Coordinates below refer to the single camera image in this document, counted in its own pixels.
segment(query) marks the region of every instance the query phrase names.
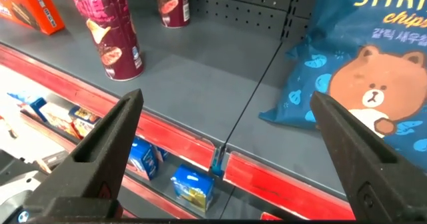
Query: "store shelf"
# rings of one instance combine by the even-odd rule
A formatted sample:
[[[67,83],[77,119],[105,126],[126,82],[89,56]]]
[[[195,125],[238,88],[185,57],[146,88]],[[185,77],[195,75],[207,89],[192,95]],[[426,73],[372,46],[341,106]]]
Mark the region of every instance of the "store shelf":
[[[228,199],[232,194],[234,189],[229,183],[223,182],[222,180],[216,179],[214,188],[213,188],[213,201],[207,209],[206,212],[202,212],[199,209],[194,208],[187,201],[178,199],[176,197],[175,191],[173,189],[173,184],[171,182],[171,177],[176,172],[177,168],[184,163],[181,159],[169,156],[164,163],[160,164],[159,171],[157,175],[151,180],[148,181],[143,177],[140,177],[137,173],[134,173],[130,170],[127,170],[127,174],[131,175],[139,182],[144,183],[148,187],[152,188],[155,192],[163,195],[165,198],[181,205],[188,211],[191,211],[194,215],[201,219],[219,219],[221,214],[226,208]]]
[[[271,213],[284,221],[301,221],[295,215],[238,188],[234,189],[221,219],[256,220],[260,219],[263,212]]]
[[[75,143],[72,141],[72,138],[53,131],[48,125],[35,121],[24,114],[21,115],[21,118],[28,126],[46,135],[62,146],[65,150],[72,151],[75,148]],[[138,183],[127,175],[123,176],[119,197],[125,198],[123,200],[119,198],[119,201],[123,205],[123,208],[127,209],[127,212],[124,213],[124,215],[127,216],[134,215],[136,217],[148,217],[150,215],[167,214],[168,216],[178,219],[196,218],[194,215],[188,213],[177,205],[174,205],[163,196],[152,191],[150,188],[141,185],[141,183]],[[156,209],[156,212],[146,213],[144,208],[147,207],[147,204],[150,204],[149,208]]]
[[[138,134],[206,171],[280,44],[204,19],[166,29],[157,13],[133,11],[145,72],[116,82],[105,76],[73,1],[53,1],[67,30],[46,36],[2,19],[0,63],[100,116],[141,88],[147,112]]]
[[[156,218],[156,219],[174,219],[175,217],[165,212],[164,210],[151,204],[149,201],[138,197],[126,188],[121,188],[119,197],[117,198],[120,204],[126,207],[127,212],[131,213],[134,217],[139,218]]]
[[[0,20],[0,64],[100,116],[118,97],[141,88],[145,112],[137,134],[147,141],[207,171],[215,148],[229,140],[233,152],[226,181],[301,218],[354,218],[341,200],[342,187],[320,134],[258,119],[260,111],[276,104],[292,69],[284,62],[289,43],[282,44],[257,88],[279,41],[208,19],[166,29],[157,13],[132,10],[147,65],[142,76],[115,82],[105,76],[73,1],[54,2],[67,30],[50,37]],[[141,188],[164,198],[132,179],[124,179],[124,185],[125,180],[133,192]],[[168,183],[158,191],[170,189]],[[221,208],[204,217],[217,217]]]
[[[227,143],[224,179],[306,219],[353,219],[328,150],[317,131],[258,118],[276,104],[293,67],[284,43]]]

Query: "purple chip can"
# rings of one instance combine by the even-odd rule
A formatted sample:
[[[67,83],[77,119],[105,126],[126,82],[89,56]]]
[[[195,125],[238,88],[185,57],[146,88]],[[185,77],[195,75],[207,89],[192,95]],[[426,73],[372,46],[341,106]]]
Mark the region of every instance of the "purple chip can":
[[[74,0],[86,19],[107,76],[127,81],[144,68],[127,0]]]
[[[185,27],[189,23],[188,0],[157,0],[161,23],[165,27]]]

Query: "snack bag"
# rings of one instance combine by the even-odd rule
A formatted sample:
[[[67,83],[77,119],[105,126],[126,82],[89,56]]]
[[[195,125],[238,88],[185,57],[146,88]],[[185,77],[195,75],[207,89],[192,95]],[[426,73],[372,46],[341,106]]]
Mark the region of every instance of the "snack bag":
[[[310,98],[327,93],[427,171],[426,11],[426,0],[316,0],[282,98],[260,117],[314,129]]]

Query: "lower shelf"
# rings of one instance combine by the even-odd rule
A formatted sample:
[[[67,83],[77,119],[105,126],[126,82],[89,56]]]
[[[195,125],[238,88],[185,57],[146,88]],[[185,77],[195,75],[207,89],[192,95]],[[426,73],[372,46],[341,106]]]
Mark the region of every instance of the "lower shelf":
[[[238,188],[234,189],[221,218],[255,220],[260,219],[263,212],[275,215],[285,221],[301,221],[297,216]]]
[[[170,155],[164,163],[160,163],[159,171],[151,181],[144,179],[137,173],[134,173],[130,170],[127,170],[126,174],[130,177],[133,177],[135,180],[138,180],[138,182],[147,185],[159,195],[163,195],[166,199],[177,203],[177,205],[190,211],[192,214],[199,218],[220,219],[224,209],[226,208],[228,199],[230,198],[234,187],[219,179],[216,180],[213,188],[213,201],[211,202],[207,211],[204,213],[203,211],[200,211],[199,209],[196,209],[195,207],[191,206],[187,201],[183,201],[176,197],[175,191],[173,189],[173,184],[170,179],[176,172],[177,168],[183,163],[185,164],[185,161],[182,161],[180,158]]]
[[[124,206],[127,212],[123,212],[123,215],[128,217],[140,217],[140,218],[155,218],[155,219],[173,219],[174,216],[170,215],[166,211],[156,207],[149,201],[138,197],[127,188],[122,187],[118,197],[122,206]]]
[[[54,140],[68,152],[72,151],[75,148],[75,144],[78,142],[78,140],[66,135],[64,132],[53,130],[45,123],[40,123],[36,120],[33,120],[24,113],[21,114],[21,118],[28,126],[36,129],[50,139]],[[122,203],[123,208],[127,210],[127,213],[124,213],[124,215],[127,216],[131,215],[148,218],[149,216],[153,217],[154,215],[158,214],[159,216],[153,218],[197,218],[195,215],[192,215],[177,205],[174,205],[165,199],[162,195],[157,194],[149,187],[138,183],[127,175],[123,176],[119,201]]]

